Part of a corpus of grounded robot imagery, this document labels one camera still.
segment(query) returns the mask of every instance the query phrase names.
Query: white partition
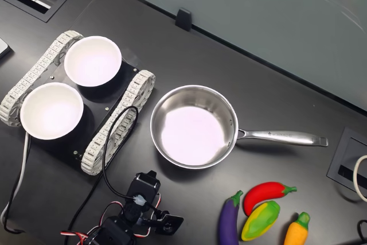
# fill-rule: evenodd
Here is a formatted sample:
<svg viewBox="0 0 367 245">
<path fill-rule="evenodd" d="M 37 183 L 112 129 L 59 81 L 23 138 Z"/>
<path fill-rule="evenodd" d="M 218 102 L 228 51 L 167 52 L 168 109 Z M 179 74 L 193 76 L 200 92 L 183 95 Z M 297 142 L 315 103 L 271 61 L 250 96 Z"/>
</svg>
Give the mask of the white partition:
<svg viewBox="0 0 367 245">
<path fill-rule="evenodd" d="M 367 110 L 367 0 L 147 0 Z"/>
</svg>

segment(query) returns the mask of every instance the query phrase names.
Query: white cable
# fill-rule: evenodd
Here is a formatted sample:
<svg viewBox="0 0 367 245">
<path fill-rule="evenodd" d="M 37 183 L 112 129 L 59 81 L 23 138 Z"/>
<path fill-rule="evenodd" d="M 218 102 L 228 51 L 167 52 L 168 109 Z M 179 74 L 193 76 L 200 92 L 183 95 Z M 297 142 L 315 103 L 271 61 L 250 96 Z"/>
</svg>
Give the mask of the white cable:
<svg viewBox="0 0 367 245">
<path fill-rule="evenodd" d="M 367 155 L 362 156 L 361 158 L 358 159 L 355 167 L 354 167 L 354 171 L 353 171 L 353 184 L 354 184 L 354 188 L 356 189 L 357 194 L 359 195 L 359 197 L 364 201 L 367 202 L 367 198 L 363 196 L 363 194 L 360 191 L 360 188 L 358 187 L 358 183 L 357 183 L 357 172 L 358 172 L 358 168 L 360 167 L 361 162 L 367 159 Z"/>
<path fill-rule="evenodd" d="M 29 140 L 29 134 L 28 134 L 28 132 L 26 132 L 25 133 L 25 140 L 24 140 L 24 150 L 23 150 L 23 161 L 22 161 L 21 175 L 19 176 L 18 185 L 17 185 L 17 188 L 15 189 L 13 199 L 17 195 L 17 193 L 19 191 L 19 188 L 22 185 L 22 181 L 23 181 L 23 177 L 24 177 L 24 171 L 25 171 L 25 164 L 26 164 L 26 161 L 27 161 L 28 140 Z M 0 216 L 0 221 L 1 221 L 1 224 L 3 224 L 3 225 L 4 225 L 4 215 L 5 215 L 5 212 L 8 208 L 8 206 L 9 206 L 9 203 L 6 205 L 5 209 L 2 211 L 1 216 Z"/>
</svg>

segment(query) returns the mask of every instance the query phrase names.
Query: black cable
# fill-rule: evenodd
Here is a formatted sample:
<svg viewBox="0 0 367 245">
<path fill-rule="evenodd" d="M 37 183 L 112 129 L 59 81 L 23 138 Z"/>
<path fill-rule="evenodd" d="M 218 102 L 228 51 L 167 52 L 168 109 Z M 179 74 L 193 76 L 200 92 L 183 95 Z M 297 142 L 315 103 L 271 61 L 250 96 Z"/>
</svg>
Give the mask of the black cable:
<svg viewBox="0 0 367 245">
<path fill-rule="evenodd" d="M 28 138 L 28 143 L 27 143 L 27 157 L 26 157 L 26 162 L 28 161 L 28 157 L 29 157 L 29 152 L 30 152 L 30 145 L 32 144 L 31 143 L 32 141 L 32 136 L 29 135 L 29 138 Z M 7 209 L 6 209 L 6 212 L 4 214 L 4 230 L 7 231 L 8 233 L 10 234 L 13 234 L 13 235 L 19 235 L 25 231 L 23 230 L 17 230 L 15 229 L 15 231 L 12 231 L 10 229 L 7 228 L 7 219 L 9 217 L 9 213 L 10 213 L 10 207 L 11 207 L 11 204 L 13 202 L 13 199 L 14 199 L 14 194 L 15 194 L 15 190 L 17 189 L 17 186 L 18 186 L 18 183 L 19 183 L 19 179 L 20 179 L 20 176 L 21 176 L 21 172 L 19 172 L 18 174 L 18 177 L 14 183 L 14 186 L 13 186 L 13 189 L 11 190 L 11 194 L 10 194 L 10 198 L 9 198 L 9 203 L 8 203 L 8 206 L 7 206 Z"/>
<path fill-rule="evenodd" d="M 123 145 L 127 142 L 127 140 L 129 139 L 129 137 L 130 137 L 130 135 L 131 135 L 131 133 L 132 133 L 132 131 L 134 130 L 134 128 L 135 128 L 135 125 L 136 125 L 136 121 L 137 121 L 137 119 L 138 119 L 138 113 L 136 113 L 136 118 L 135 118 L 135 120 L 134 120 L 134 123 L 132 124 L 132 126 L 130 127 L 130 129 L 128 130 L 128 132 L 127 132 L 127 134 L 126 134 L 126 137 L 125 137 L 125 139 L 122 141 L 122 143 L 119 145 L 119 147 L 118 147 L 118 149 L 117 149 L 117 151 L 116 151 L 116 153 L 111 157 L 111 160 L 109 161 L 109 163 L 105 166 L 105 171 L 107 170 L 107 168 L 109 167 L 109 165 L 111 164 L 111 162 L 112 162 L 112 160 L 115 158 L 115 156 L 117 155 L 117 153 L 119 152 L 119 150 L 123 147 Z M 89 192 L 89 194 L 88 194 L 88 196 L 85 198 L 85 200 L 83 201 L 83 203 L 81 203 L 81 205 L 80 205 L 80 207 L 79 207 L 79 209 L 76 211 L 76 213 L 74 214 L 74 217 L 72 218 L 72 220 L 71 220 L 71 222 L 70 222 L 70 224 L 69 224 L 69 227 L 68 227 L 68 231 L 70 231 L 71 229 L 72 229 L 72 227 L 73 227 L 73 225 L 74 225 L 74 223 L 75 223 L 75 221 L 76 221 L 76 219 L 77 219 L 77 217 L 79 216 L 79 214 L 80 214 L 80 212 L 83 210 L 83 208 L 85 207 L 85 205 L 87 204 L 87 202 L 89 201 L 89 199 L 92 197 L 92 195 L 93 195 L 93 192 L 95 191 L 95 189 L 97 188 L 97 186 L 98 186 L 98 183 L 99 183 L 99 181 L 102 179 L 102 177 L 103 177 L 103 173 L 100 173 L 99 174 L 99 177 L 98 177 L 98 179 L 96 180 L 96 182 L 94 183 L 94 185 L 93 185 L 93 187 L 92 187 L 92 189 L 91 189 L 91 191 Z M 68 239 L 69 239 L 69 237 L 68 236 L 66 236 L 65 237 L 65 241 L 64 241 L 64 245 L 68 245 Z"/>
<path fill-rule="evenodd" d="M 367 220 L 361 220 L 361 221 L 358 222 L 357 232 L 358 232 L 358 235 L 360 236 L 362 242 L 367 243 L 367 240 L 365 239 L 365 237 L 363 236 L 363 233 L 362 233 L 362 224 L 363 223 L 367 223 Z"/>
<path fill-rule="evenodd" d="M 129 109 L 134 109 L 135 110 L 135 112 L 136 112 L 136 116 L 135 116 L 135 119 L 134 119 L 134 121 L 132 122 L 132 128 L 134 128 L 135 127 L 135 125 L 136 125 L 136 122 L 137 122 L 137 120 L 138 120 L 138 116 L 139 116 L 139 110 L 135 107 L 135 106 L 128 106 L 128 107 L 126 107 L 123 111 L 121 111 L 121 113 L 117 116 L 117 118 L 115 119 L 115 121 L 112 123 L 112 125 L 111 125 L 111 128 L 110 128 L 110 130 L 109 130 L 109 132 L 108 132 L 108 134 L 107 134 L 107 140 L 106 141 L 108 141 L 108 139 L 110 138 L 110 135 L 111 135 L 111 132 L 112 132 L 112 129 L 114 128 L 114 125 L 116 124 L 116 122 L 118 121 L 118 119 L 127 111 L 127 110 L 129 110 Z M 110 182 L 109 182 L 109 180 L 108 180 L 108 178 L 107 178 L 107 174 L 106 174 L 106 167 L 105 167 L 105 163 L 106 163 L 106 152 L 107 152 L 107 146 L 105 146 L 104 148 L 103 148 L 103 153 L 102 153 L 102 172 L 103 172 L 103 177 L 104 177 L 104 181 L 106 182 L 106 185 L 108 186 L 108 188 L 114 193 L 114 194 L 116 194 L 117 196 L 119 196 L 119 197 L 122 197 L 122 198 L 125 198 L 125 199 L 132 199 L 133 200 L 133 198 L 132 197 L 130 197 L 130 196 L 126 196 L 126 195 L 123 195 L 123 194 L 121 194 L 121 193 L 119 193 L 118 191 L 116 191 L 112 186 L 111 186 L 111 184 L 110 184 Z"/>
</svg>

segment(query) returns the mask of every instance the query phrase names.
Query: green yellow pepper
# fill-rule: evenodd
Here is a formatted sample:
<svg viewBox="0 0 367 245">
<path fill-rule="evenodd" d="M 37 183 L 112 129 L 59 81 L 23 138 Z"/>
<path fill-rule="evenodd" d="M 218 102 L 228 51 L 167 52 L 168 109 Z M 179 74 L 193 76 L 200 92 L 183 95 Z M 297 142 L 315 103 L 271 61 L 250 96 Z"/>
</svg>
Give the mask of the green yellow pepper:
<svg viewBox="0 0 367 245">
<path fill-rule="evenodd" d="M 268 201 L 258 206 L 247 219 L 242 230 L 242 240 L 250 241 L 266 233 L 278 218 L 280 206 Z"/>
</svg>

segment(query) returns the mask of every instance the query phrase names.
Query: dark gray tabletop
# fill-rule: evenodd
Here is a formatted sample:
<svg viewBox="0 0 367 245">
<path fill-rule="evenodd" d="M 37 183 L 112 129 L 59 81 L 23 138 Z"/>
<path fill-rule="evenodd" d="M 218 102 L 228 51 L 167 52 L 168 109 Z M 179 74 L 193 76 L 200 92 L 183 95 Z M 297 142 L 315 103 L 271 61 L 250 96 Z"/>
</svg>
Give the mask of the dark gray tabletop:
<svg viewBox="0 0 367 245">
<path fill-rule="evenodd" d="M 12 7 L 0 2 L 0 18 L 3 5 L 7 13 L 13 14 Z M 40 23 L 41 30 L 27 25 L 38 37 L 17 41 L 16 37 L 21 35 L 21 26 L 17 24 L 18 20 L 12 20 L 8 32 L 13 34 L 3 38 L 17 48 L 16 54 L 0 61 L 0 96 L 71 25 Z M 138 244 L 216 244 L 217 221 L 225 199 L 239 189 L 246 192 L 266 181 L 295 185 L 298 192 L 278 200 L 281 207 L 278 221 L 251 244 L 283 244 L 293 214 L 302 211 L 311 215 L 307 244 L 339 245 L 357 239 L 356 224 L 367 218 L 367 204 L 351 202 L 357 195 L 335 184 L 326 173 L 344 127 L 367 136 L 366 117 L 221 44 L 177 28 L 173 20 L 137 0 L 93 0 L 71 29 L 85 36 L 110 38 L 128 62 L 157 77 L 137 128 L 115 158 L 109 175 L 112 185 L 125 192 L 137 172 L 156 171 L 162 184 L 160 209 L 183 216 L 185 221 L 174 236 L 151 234 L 138 240 Z M 330 145 L 298 147 L 240 141 L 228 158 L 215 167 L 199 172 L 178 169 L 156 151 L 149 123 L 157 101 L 166 92 L 186 84 L 205 85 L 222 93 L 235 108 L 244 129 L 304 131 L 328 137 Z M 0 205 L 6 204 L 20 168 L 23 138 L 21 129 L 0 124 Z M 33 149 L 11 219 L 46 244 L 61 244 L 59 230 L 67 228 L 91 186 L 92 180 L 86 175 L 46 152 Z M 104 207 L 116 199 L 101 183 L 75 229 L 88 231 L 95 226 Z M 245 215 L 240 210 L 239 230 L 244 221 Z"/>
</svg>

